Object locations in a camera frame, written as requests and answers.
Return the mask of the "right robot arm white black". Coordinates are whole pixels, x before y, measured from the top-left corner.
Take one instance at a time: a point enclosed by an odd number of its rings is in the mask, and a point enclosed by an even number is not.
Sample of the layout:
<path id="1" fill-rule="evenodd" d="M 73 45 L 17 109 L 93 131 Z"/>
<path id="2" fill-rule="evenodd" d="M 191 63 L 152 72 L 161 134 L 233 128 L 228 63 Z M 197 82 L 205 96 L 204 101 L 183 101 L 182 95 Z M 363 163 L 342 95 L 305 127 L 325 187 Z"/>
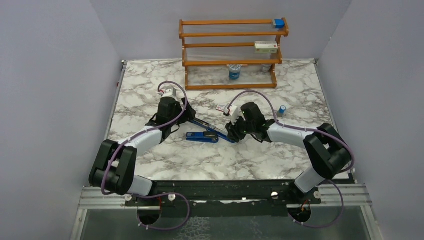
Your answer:
<path id="1" fill-rule="evenodd" d="M 225 128 L 227 137 L 238 143 L 247 135 L 263 143 L 283 143 L 305 149 L 311 166 L 301 173 L 288 190 L 289 199 L 300 204 L 309 192 L 325 180 L 332 180 L 352 160 L 345 142 L 332 125 L 324 123 L 310 130 L 290 127 L 266 119 L 254 102 L 238 108 L 227 106 L 224 115 L 231 118 Z"/>

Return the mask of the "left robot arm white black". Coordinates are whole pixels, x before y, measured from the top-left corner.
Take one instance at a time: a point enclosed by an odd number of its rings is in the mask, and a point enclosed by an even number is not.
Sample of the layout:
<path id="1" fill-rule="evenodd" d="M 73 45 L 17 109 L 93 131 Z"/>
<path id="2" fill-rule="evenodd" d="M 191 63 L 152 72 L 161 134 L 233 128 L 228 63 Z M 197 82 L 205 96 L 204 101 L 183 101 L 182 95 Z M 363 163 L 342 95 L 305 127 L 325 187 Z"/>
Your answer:
<path id="1" fill-rule="evenodd" d="M 135 194 L 144 205 L 152 205 L 157 200 L 155 182 L 135 174 L 137 157 L 163 143 L 173 133 L 173 126 L 195 116 L 196 111 L 185 97 L 162 97 L 157 113 L 141 132 L 120 141 L 106 139 L 101 143 L 89 174 L 90 185 L 101 188 L 104 195 Z"/>

